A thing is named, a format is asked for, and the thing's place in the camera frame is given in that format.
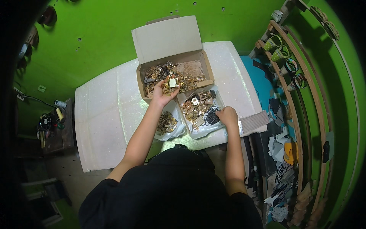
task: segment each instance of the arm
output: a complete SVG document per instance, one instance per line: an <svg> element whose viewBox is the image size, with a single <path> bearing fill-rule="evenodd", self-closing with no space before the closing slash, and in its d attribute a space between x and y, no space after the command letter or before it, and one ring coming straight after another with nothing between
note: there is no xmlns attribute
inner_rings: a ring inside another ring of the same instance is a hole
<svg viewBox="0 0 366 229"><path fill-rule="evenodd" d="M166 96L161 89L163 82L164 81L161 81L155 85L153 99L150 102L141 123L128 142L123 159L113 169L109 176L107 176L107 179L110 178L120 182L123 175L130 168L144 164L153 142L156 127L163 108L178 94L180 89L179 86L170 96Z"/></svg>
<svg viewBox="0 0 366 229"><path fill-rule="evenodd" d="M226 150L225 186L229 195L237 192L248 194L244 184L245 169L240 143L238 115L232 107L224 107L216 112L220 121L226 125L228 145Z"/></svg>

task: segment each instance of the glittery white fabric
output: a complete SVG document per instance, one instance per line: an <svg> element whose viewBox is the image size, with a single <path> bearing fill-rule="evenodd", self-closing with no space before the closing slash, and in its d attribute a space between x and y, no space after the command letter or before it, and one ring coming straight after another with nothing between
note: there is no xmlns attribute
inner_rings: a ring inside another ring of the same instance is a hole
<svg viewBox="0 0 366 229"><path fill-rule="evenodd" d="M203 43L215 85L226 106L240 117L262 111L253 83L235 47L230 41ZM119 65L85 83L75 91L75 131L84 172L115 167L123 158L126 146L146 112L137 86L138 60ZM266 131L262 126L254 132ZM186 133L165 141L161 151L184 144L191 150L227 142L224 129L200 139Z"/></svg>

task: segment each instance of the gray fabric piece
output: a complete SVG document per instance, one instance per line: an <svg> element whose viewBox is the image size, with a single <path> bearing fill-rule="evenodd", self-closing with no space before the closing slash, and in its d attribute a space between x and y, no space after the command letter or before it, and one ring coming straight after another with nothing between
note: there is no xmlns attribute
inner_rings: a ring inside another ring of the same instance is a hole
<svg viewBox="0 0 366 229"><path fill-rule="evenodd" d="M285 154L284 145L278 142L273 143L272 158L278 162L284 162L283 155Z"/></svg>
<svg viewBox="0 0 366 229"><path fill-rule="evenodd" d="M293 169L285 172L280 179L280 183L291 183L295 179L295 171Z"/></svg>
<svg viewBox="0 0 366 229"><path fill-rule="evenodd" d="M278 197L278 203L287 201L286 194L288 191L291 190L291 188L292 188L292 184L288 184L286 186L286 188L280 193L280 196Z"/></svg>
<svg viewBox="0 0 366 229"><path fill-rule="evenodd" d="M284 123L284 110L283 110L283 103L281 103L278 107L278 111L275 114L276 120L274 121L278 126L281 126L282 123Z"/></svg>

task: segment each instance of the yellow thread spool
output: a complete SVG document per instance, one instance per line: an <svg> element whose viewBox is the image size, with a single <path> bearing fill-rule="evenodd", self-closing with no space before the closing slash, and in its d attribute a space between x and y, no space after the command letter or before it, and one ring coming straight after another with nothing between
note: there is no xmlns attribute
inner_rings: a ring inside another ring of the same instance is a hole
<svg viewBox="0 0 366 229"><path fill-rule="evenodd" d="M57 112L57 115L59 117L59 120L61 121L64 118L64 116L62 115L62 112L60 111L59 108L56 109L56 112Z"/></svg>

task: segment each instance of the yellow fabric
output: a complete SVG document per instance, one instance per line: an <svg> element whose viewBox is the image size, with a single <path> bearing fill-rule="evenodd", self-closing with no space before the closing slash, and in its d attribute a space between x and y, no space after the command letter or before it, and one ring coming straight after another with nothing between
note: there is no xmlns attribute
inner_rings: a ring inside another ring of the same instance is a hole
<svg viewBox="0 0 366 229"><path fill-rule="evenodd" d="M298 145L297 143L285 143L285 154L283 159L293 165L295 162L294 154L296 154L296 160L299 158Z"/></svg>

